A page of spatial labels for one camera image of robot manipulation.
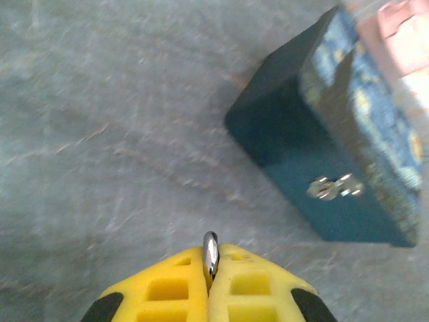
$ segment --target gray carpet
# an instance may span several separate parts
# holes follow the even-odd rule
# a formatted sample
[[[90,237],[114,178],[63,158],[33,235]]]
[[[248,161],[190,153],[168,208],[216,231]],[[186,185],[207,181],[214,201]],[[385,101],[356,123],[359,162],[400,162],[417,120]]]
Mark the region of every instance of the gray carpet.
[[[1,0],[0,321],[78,321],[207,230],[306,279],[339,321],[427,321],[425,214],[415,249],[326,243],[223,127],[263,58],[333,3]]]

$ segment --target metal clasp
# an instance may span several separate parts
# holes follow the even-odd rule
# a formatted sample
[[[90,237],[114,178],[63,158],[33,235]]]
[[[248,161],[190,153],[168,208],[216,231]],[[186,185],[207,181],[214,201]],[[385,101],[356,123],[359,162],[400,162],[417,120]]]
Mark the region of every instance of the metal clasp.
[[[312,198],[330,201],[341,195],[360,196],[363,194],[364,185],[351,173],[340,177],[336,181],[329,181],[327,177],[321,176],[314,180],[307,190],[307,195]]]

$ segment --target marble surface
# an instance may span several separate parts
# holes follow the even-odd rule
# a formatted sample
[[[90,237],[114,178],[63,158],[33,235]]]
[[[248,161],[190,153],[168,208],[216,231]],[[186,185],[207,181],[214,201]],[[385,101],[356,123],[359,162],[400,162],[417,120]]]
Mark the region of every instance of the marble surface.
[[[331,244],[223,127],[262,59],[334,1],[1,4],[0,321],[78,321],[210,229],[307,280],[339,321],[427,319],[425,163],[418,247]]]

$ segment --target dark teal box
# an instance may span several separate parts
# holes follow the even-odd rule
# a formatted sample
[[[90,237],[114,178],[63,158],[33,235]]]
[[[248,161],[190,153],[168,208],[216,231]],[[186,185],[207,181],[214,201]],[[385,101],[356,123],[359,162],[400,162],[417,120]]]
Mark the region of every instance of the dark teal box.
[[[416,245],[418,136],[342,6],[265,59],[225,124],[324,239]],[[333,187],[346,174],[363,193],[308,193],[317,178]]]

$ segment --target metal hook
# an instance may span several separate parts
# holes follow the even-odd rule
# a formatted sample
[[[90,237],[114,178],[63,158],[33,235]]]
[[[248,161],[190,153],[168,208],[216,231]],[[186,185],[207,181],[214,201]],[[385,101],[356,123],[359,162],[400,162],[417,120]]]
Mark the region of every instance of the metal hook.
[[[204,260],[204,274],[215,279],[217,268],[219,265],[219,250],[217,248],[217,234],[213,231],[208,231],[204,235],[202,243],[203,260]]]

